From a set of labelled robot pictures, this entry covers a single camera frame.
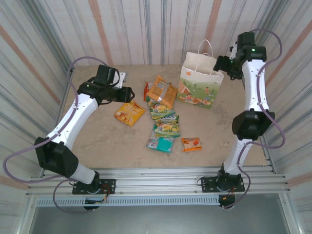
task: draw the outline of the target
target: mounting plate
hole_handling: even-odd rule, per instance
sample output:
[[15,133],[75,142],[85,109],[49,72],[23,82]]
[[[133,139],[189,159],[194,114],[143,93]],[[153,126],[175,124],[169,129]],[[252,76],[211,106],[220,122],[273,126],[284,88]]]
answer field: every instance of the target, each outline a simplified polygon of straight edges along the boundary
[[223,182],[222,186],[218,184],[218,176],[214,177],[204,177],[201,181],[201,189],[203,193],[219,193],[219,192],[229,192],[234,188],[235,192],[243,192],[245,191],[245,186],[243,179],[240,179],[239,186],[233,186],[232,183]]
[[[109,192],[108,188],[106,186],[103,186],[103,190],[106,192],[106,194],[115,194],[115,188],[116,188],[116,180],[115,179],[100,179],[100,186],[101,184],[107,185],[109,187]],[[97,192],[95,193],[90,193],[87,191],[87,185],[84,183],[77,182],[73,186],[73,194],[74,195],[93,195],[93,194],[100,194],[103,195],[104,192],[101,188],[98,189]]]

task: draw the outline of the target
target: corrugated metal wall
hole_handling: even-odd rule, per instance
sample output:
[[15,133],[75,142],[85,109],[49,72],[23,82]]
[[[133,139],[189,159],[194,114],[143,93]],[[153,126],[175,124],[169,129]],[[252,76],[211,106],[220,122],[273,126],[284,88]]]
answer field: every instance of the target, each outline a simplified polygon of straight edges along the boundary
[[[286,144],[270,151],[275,168],[285,173],[306,233],[312,233],[312,1],[285,1],[280,16],[267,22],[281,36],[282,57],[266,70],[270,110],[286,134]],[[279,53],[267,36],[268,58]],[[265,134],[270,145],[281,136],[275,127]]]
[[[26,1],[0,1],[0,163],[12,152],[30,147],[56,124],[67,85],[68,66]],[[35,151],[8,163],[17,177],[41,171]],[[18,226],[27,185],[0,169],[0,233]]]
[[[34,0],[70,59],[109,65],[180,64],[207,38],[214,57],[262,25],[271,0]],[[81,61],[79,64],[97,64]]]

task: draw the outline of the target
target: cable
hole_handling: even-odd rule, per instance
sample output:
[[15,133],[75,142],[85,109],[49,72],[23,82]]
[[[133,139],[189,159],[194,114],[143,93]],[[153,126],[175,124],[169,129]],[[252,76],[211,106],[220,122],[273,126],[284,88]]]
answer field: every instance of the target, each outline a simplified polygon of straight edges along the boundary
[[110,85],[110,87],[115,87],[119,83],[119,81],[120,81],[120,74],[119,74],[119,71],[117,69],[116,69],[116,72],[117,72],[117,75],[118,75],[118,81],[116,83]]
[[101,103],[100,105],[107,105],[107,104],[110,104],[112,103],[113,101],[108,101],[108,102],[105,102],[105,103]]
[[[76,62],[78,62],[79,60],[82,60],[82,59],[93,59],[93,60],[96,60],[96,61],[99,61],[101,63],[103,63],[105,66],[107,66],[107,64],[105,62],[103,62],[102,60],[98,59],[98,58],[95,58],[95,57],[90,57],[90,56],[84,56],[84,57],[80,57],[78,59],[76,59],[75,61],[73,61],[69,68],[67,69],[67,73],[66,73],[66,77],[67,77],[67,80],[68,82],[70,83],[71,87],[73,88],[74,90],[74,93],[75,93],[75,104],[77,105],[78,103],[78,93],[77,93],[77,90],[74,86],[74,84],[71,82],[70,80],[70,71],[72,70],[74,64]],[[55,139],[63,130],[64,128],[69,124],[69,122],[72,120],[72,118],[74,117],[74,114],[76,112],[76,108],[73,109],[71,115],[69,116],[69,118],[67,119],[67,121],[64,123],[64,125],[58,130],[57,134],[55,134],[54,136],[50,137],[49,139],[45,140],[44,142],[42,143],[39,143],[37,145],[34,145],[34,146],[31,146],[29,148],[26,148],[26,149],[23,149],[23,150],[20,150],[18,152],[15,152],[15,153],[12,153],[10,154],[9,156],[7,156],[3,163],[2,163],[2,167],[3,167],[3,170],[4,172],[7,174],[8,177],[10,177],[11,179],[17,181],[17,182],[20,182],[20,183],[27,183],[27,184],[34,184],[34,183],[40,183],[40,182],[44,182],[44,181],[47,181],[47,180],[50,180],[50,179],[54,179],[54,178],[58,178],[58,177],[62,177],[61,175],[54,175],[54,176],[51,176],[49,178],[44,178],[44,179],[39,179],[39,180],[31,180],[31,181],[28,181],[28,180],[22,180],[22,179],[18,179],[16,178],[15,176],[13,176],[8,168],[7,168],[7,161],[11,158],[13,158],[14,156],[16,155],[20,155],[20,154],[23,154],[23,153],[26,153],[30,150],[34,150],[35,148],[38,148],[38,147],[41,147],[43,145],[45,145],[46,143],[52,141],[53,139]]]
[[107,188],[108,195],[111,194],[111,190],[110,190],[110,188],[109,188],[108,185],[102,184],[102,186]]
[[211,177],[211,176],[206,175],[206,176],[203,176],[203,177],[199,178],[199,179],[197,180],[196,184],[197,184],[198,186],[201,186],[201,184],[198,184],[198,182],[199,182],[202,178],[206,178],[206,177]]
[[105,196],[104,196],[104,199],[107,199],[107,196],[108,196],[108,195],[106,194],[105,190],[104,190],[102,187],[101,187],[101,189],[102,189],[102,191],[103,191],[103,193],[104,193],[104,195],[105,195]]
[[59,210],[65,212],[65,213],[68,213],[68,214],[84,214],[84,213],[92,212],[93,210],[88,210],[88,211],[67,211],[67,210],[63,209],[62,207],[60,207],[60,206],[57,204],[57,201],[55,200],[55,194],[56,194],[56,192],[57,192],[58,187],[59,187],[62,183],[66,182],[66,181],[73,181],[73,180],[71,180],[71,179],[66,179],[66,180],[61,181],[61,182],[55,187],[55,189],[54,189],[54,191],[53,191],[53,196],[52,196],[52,198],[53,198],[53,203],[54,203],[54,205],[56,206],[56,208],[58,208]]
[[281,147],[285,144],[285,141],[286,141],[286,136],[285,136],[285,133],[283,132],[282,128],[278,125],[278,123],[277,123],[277,122],[266,112],[266,110],[263,108],[262,102],[261,102],[261,96],[260,96],[260,74],[261,74],[261,72],[262,72],[267,66],[269,66],[272,62],[278,60],[278,59],[281,57],[281,55],[282,55],[282,53],[283,53],[282,41],[281,41],[281,39],[279,38],[279,36],[278,36],[275,32],[273,32],[273,31],[271,31],[271,30],[269,30],[269,29],[256,28],[256,29],[251,30],[250,32],[254,32],[254,31],[265,31],[265,32],[271,33],[273,36],[276,37],[276,39],[278,40],[278,43],[279,43],[279,49],[280,49],[280,50],[279,50],[278,56],[277,56],[276,58],[274,58],[274,59],[268,61],[267,63],[265,63],[265,64],[260,68],[260,70],[259,70],[259,72],[258,72],[258,74],[257,74],[257,98],[258,98],[259,106],[260,106],[262,112],[268,117],[268,119],[269,119],[269,120],[275,125],[275,127],[279,130],[279,132],[281,133],[283,139],[282,139],[282,142],[280,143],[280,145],[277,145],[277,146],[263,145],[263,144],[261,144],[261,143],[257,143],[257,142],[253,142],[253,141],[249,141],[249,142],[247,142],[247,143],[243,146],[242,150],[241,150],[240,153],[239,153],[238,159],[237,159],[237,167],[238,167],[238,169],[241,171],[241,173],[243,173],[243,174],[248,178],[248,186],[247,186],[247,189],[245,190],[244,194],[243,194],[238,200],[236,200],[235,202],[233,202],[231,205],[225,206],[224,209],[230,208],[230,207],[232,207],[233,205],[239,203],[239,202],[245,197],[245,195],[248,193],[248,191],[249,191],[249,189],[250,189],[250,185],[251,185],[250,176],[249,176],[245,171],[243,171],[243,169],[241,169],[241,167],[239,166],[239,165],[240,165],[240,164],[239,164],[239,163],[240,163],[240,158],[242,157],[243,152],[244,152],[244,150],[246,149],[247,145],[249,145],[249,144],[254,144],[254,145],[258,145],[258,146],[261,146],[261,147],[264,147],[264,148],[268,148],[268,149],[278,149],[278,148],[281,148]]

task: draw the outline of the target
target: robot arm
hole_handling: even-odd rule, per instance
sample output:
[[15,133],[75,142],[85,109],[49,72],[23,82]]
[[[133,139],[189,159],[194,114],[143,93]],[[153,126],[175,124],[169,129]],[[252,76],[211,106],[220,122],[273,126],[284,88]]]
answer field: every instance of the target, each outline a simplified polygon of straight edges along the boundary
[[[74,101],[64,118],[47,135],[47,138],[58,133],[58,130],[69,119],[73,109],[76,108],[75,115],[69,124],[52,141],[36,148],[40,167],[89,185],[90,193],[98,190],[98,173],[79,163],[71,149],[86,120],[102,104],[103,100],[130,102],[134,98],[135,95],[131,88],[122,87],[125,78],[126,73],[119,73],[114,68],[103,65],[98,67],[97,76],[79,87],[78,103]],[[38,137],[35,144],[45,140]]]
[[[244,112],[236,116],[232,122],[235,142],[231,154],[216,177],[202,179],[203,192],[225,192],[231,188],[236,192],[245,191],[241,171],[237,166],[239,154],[247,142],[256,141],[272,123],[262,112],[257,97],[257,74],[267,59],[266,48],[255,45],[253,32],[245,32],[238,35],[237,41],[230,47],[230,51],[230,57],[219,56],[217,58],[214,70],[226,72],[231,80],[243,79],[245,107]],[[260,75],[259,90],[264,109],[274,118],[275,114],[269,112],[266,100],[264,71]],[[240,167],[242,167],[251,146],[252,144],[248,144],[243,152],[239,161]]]

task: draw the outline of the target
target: snack bag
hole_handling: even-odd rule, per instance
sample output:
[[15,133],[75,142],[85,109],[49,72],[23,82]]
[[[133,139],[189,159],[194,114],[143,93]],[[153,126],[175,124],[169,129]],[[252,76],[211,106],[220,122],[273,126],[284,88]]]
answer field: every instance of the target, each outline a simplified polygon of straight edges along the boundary
[[140,107],[134,100],[131,100],[130,103],[125,103],[122,107],[115,112],[114,116],[119,121],[132,126],[145,110]]
[[172,108],[175,97],[177,94],[177,88],[169,83],[166,83],[161,76],[157,76],[151,89],[147,92],[147,96],[159,101],[161,104]]
[[154,82],[147,82],[147,81],[145,82],[144,97],[143,97],[144,101],[146,101],[147,92],[150,91],[153,84]]
[[156,137],[179,137],[179,116],[166,116],[155,121],[155,136]]
[[201,150],[199,137],[195,138],[182,138],[183,152]]
[[146,97],[146,101],[150,107],[152,119],[158,119],[175,114],[175,111],[173,109],[160,104],[158,101],[155,101],[150,97]]
[[156,137],[155,136],[155,125],[152,131],[150,140],[147,143],[147,147],[152,150],[158,150],[165,153],[171,153],[174,138],[171,137]]

